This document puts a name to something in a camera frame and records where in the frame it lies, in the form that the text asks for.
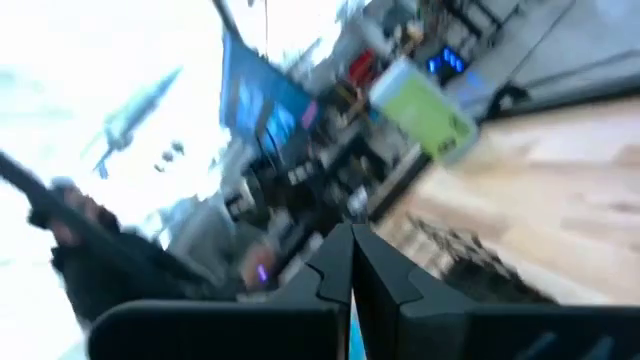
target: cable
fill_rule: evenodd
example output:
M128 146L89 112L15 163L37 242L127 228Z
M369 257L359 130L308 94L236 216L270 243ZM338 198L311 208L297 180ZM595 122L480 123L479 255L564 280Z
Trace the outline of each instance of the cable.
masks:
M505 83L511 82L513 78L516 75L518 75L520 70L522 70L522 67L527 63L531 55L533 55L533 52L536 51L536 49L547 39L549 35L551 35L551 33L556 29L556 27L560 25L560 22L564 20L564 18L569 14L569 12L574 8L574 6L577 3L578 3L578 0L572 0L569 3L569 5L567 5L567 7L565 7L564 10L562 10L562 13L560 13L560 15L558 15L558 17L553 21L553 23L551 23L551 26L549 26L547 31L545 31L545 33L542 34L540 39L538 39L538 41L529 49L529 51L524 55L524 57L515 66L515 68L511 70L511 73L509 73L509 76L507 76L507 80L505 81Z
M258 142L258 147L260 148L260 153L262 153L262 155L264 155L267 160L269 160L269 163L271 164L271 168L273 170L278 171L278 167L276 167L276 164L273 162L273 159L271 158L271 156L264 150L264 146L262 146L262 140L260 140L260 136L256 135L256 141Z
M273 135L271 135L271 131L269 131L268 127L265 129L265 132L267 133L267 136L269 137L269 140L271 140L271 145L273 145L273 149L276 152L276 156L278 157L278 161L280 161L280 164L283 164L284 161L282 160L282 154L280 153L280 149L278 148L278 145L276 144L276 140L273 138Z
M596 60L581 66L578 66L576 68L570 69L570 70L564 70L564 71L560 71L557 72L555 74L552 75L547 75L547 76L542 76L539 77L537 79L533 79L530 80L526 83L520 83L518 84L521 88L523 89L527 89L529 91L540 87L540 86L545 86L545 85L549 85L552 84L556 81L560 81L563 80L565 78L571 77L571 76L575 76L575 75L580 75L586 72L589 72L591 70L595 70L601 66L605 66L605 65L612 65L621 61L625 61L628 59L633 59L636 57L640 56L640 49L631 49L631 50L626 50L611 56L607 56L603 59L600 60ZM464 101L460 104L460 106L465 109L465 108L469 108L472 107L474 105L478 105L481 103L486 103L487 101L489 101L491 98L491 96L482 96L482 97L477 97L471 100L467 100Z

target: red object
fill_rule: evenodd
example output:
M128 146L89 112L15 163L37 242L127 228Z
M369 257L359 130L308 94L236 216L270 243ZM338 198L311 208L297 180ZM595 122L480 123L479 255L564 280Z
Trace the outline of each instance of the red object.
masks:
M376 77L375 62L375 53L365 50L349 66L349 81L356 87L369 85Z

